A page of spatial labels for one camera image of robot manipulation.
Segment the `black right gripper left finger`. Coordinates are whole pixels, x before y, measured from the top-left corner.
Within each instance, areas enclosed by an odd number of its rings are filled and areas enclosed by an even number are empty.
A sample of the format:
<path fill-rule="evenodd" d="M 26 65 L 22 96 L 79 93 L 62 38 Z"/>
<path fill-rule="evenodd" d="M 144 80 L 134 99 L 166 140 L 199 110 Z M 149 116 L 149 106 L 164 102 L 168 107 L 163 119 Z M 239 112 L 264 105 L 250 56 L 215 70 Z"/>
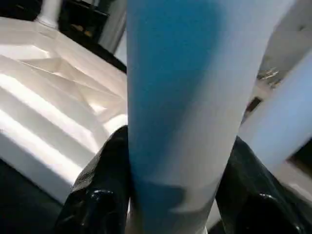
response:
<path fill-rule="evenodd" d="M 78 175 L 55 234 L 123 234 L 131 191 L 128 127 L 117 129 Z"/>

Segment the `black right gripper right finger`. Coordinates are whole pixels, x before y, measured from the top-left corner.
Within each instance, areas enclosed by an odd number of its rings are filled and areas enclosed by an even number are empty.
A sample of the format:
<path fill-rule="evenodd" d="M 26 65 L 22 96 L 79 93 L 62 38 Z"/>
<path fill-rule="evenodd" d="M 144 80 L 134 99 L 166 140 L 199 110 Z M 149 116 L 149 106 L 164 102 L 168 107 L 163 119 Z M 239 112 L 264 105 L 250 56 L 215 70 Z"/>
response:
<path fill-rule="evenodd" d="M 237 137 L 216 193 L 227 234 L 310 234 L 312 204 L 288 188 Z"/>

